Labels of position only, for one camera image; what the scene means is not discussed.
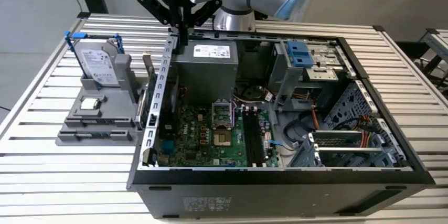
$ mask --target metal chassis frame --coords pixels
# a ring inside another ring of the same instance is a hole
[[[163,68],[170,66],[171,53],[174,51],[172,45],[176,40],[176,35],[171,34],[167,41],[167,46],[163,55]],[[386,120],[390,129],[396,136],[396,139],[402,145],[402,148],[407,154],[410,165],[412,166],[412,171],[402,172],[387,172],[386,170],[378,171],[366,171],[358,170],[352,171],[351,169],[332,169],[332,170],[314,170],[307,169],[294,169],[294,170],[263,170],[263,167],[250,168],[248,169],[227,169],[227,170],[200,170],[192,169],[190,167],[176,167],[170,170],[158,169],[155,167],[142,167],[142,157],[143,151],[146,148],[154,146],[154,141],[156,137],[158,122],[154,125],[148,124],[146,138],[143,139],[143,144],[138,145],[134,163],[131,167],[130,179],[128,179],[128,189],[132,190],[139,188],[139,192],[144,193],[143,188],[150,185],[168,186],[170,185],[278,185],[278,184],[295,184],[295,185],[308,185],[308,184],[356,184],[366,185],[370,184],[384,184],[386,189],[399,188],[402,192],[398,195],[391,196],[384,201],[378,202],[376,205],[372,205],[362,213],[340,212],[340,215],[368,215],[375,211],[384,208],[392,202],[407,198],[410,195],[418,191],[427,188],[430,185],[435,184],[435,181],[431,177],[428,170],[426,169],[416,152],[404,137],[404,134],[395,122],[395,119],[386,107],[386,104],[382,101],[380,95],[374,88],[374,85],[368,79],[368,75],[364,71],[363,66],[347,44],[347,41],[342,37],[323,37],[323,36],[300,36],[300,35],[278,35],[274,37],[272,34],[262,33],[232,33],[232,32],[212,32],[212,31],[196,31],[192,34],[192,39],[235,39],[239,37],[246,40],[264,40],[264,41],[279,41],[287,39],[332,39],[338,41],[339,46],[346,51],[348,60],[355,67],[356,76],[366,86],[371,98],[379,108],[379,114]],[[155,99],[151,104],[150,115],[159,116],[159,107],[155,104],[160,104],[163,97],[163,88],[166,84],[166,74],[160,75],[156,83]],[[404,185],[419,185],[418,188],[408,188]]]

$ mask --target metal slatted surface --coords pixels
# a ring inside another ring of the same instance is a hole
[[[167,28],[154,18],[92,15],[74,30],[120,33],[144,73],[143,51],[160,57]],[[203,220],[214,223],[446,223],[448,221],[447,106],[384,34],[368,26],[259,22],[268,33],[342,36],[364,65],[438,186],[366,218]],[[136,193],[126,191],[134,147],[59,147],[55,137],[80,90],[74,54],[62,43],[0,126],[0,223],[148,222]]]

